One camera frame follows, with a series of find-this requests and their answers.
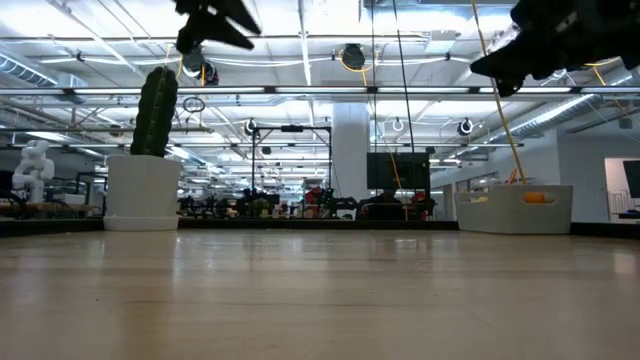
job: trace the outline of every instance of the white column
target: white column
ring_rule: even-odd
[[[370,197],[367,189],[369,112],[364,103],[333,104],[333,174],[336,197]]]

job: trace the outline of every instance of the white container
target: white container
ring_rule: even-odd
[[[543,193],[546,202],[527,203],[527,193]],[[460,230],[568,234],[571,228],[573,186],[496,185],[488,193],[456,193],[455,199]]]
[[[105,230],[178,228],[176,202],[182,164],[155,156],[111,156]]]

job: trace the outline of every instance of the white robot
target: white robot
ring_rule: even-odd
[[[41,203],[44,194],[44,181],[53,179],[55,167],[51,159],[47,159],[46,152],[49,143],[44,140],[31,140],[22,149],[22,160],[13,173],[14,189],[22,189],[25,185],[31,188],[29,202]]]

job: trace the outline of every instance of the wooden floor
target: wooden floor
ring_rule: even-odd
[[[180,231],[0,241],[0,359],[640,359],[640,242]]]

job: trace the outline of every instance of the green cactus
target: green cactus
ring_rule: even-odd
[[[178,81],[167,67],[155,68],[142,87],[131,155],[164,157],[178,101]]]

